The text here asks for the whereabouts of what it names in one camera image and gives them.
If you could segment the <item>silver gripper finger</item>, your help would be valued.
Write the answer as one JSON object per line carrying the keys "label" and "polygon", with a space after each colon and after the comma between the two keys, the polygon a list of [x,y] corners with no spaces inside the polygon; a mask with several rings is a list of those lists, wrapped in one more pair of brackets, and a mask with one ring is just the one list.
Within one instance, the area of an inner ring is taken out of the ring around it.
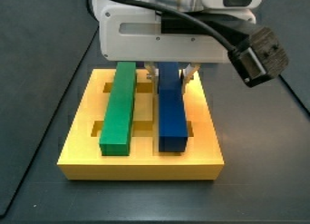
{"label": "silver gripper finger", "polygon": [[180,79],[181,79],[181,93],[185,92],[185,87],[188,82],[193,78],[193,73],[199,70],[199,63],[189,63],[186,67],[181,70]]}
{"label": "silver gripper finger", "polygon": [[144,68],[148,71],[148,78],[152,82],[157,81],[157,68],[153,62],[144,62]]}

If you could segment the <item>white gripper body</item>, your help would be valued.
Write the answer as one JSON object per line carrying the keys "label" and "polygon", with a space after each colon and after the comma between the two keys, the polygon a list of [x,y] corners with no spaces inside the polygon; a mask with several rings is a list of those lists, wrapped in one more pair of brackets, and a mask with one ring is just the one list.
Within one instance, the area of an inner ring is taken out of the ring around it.
{"label": "white gripper body", "polygon": [[256,0],[89,0],[109,61],[224,63],[221,21],[255,22]]}

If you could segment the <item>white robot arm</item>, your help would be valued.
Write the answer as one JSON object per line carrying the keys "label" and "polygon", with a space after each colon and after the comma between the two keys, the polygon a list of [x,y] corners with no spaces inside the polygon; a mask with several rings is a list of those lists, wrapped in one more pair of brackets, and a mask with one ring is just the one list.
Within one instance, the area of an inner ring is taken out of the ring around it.
{"label": "white robot arm", "polygon": [[251,10],[261,0],[85,0],[98,22],[102,56],[141,62],[150,80],[161,77],[160,62],[185,63],[188,83],[203,63],[224,63],[236,47],[225,25],[255,25]]}

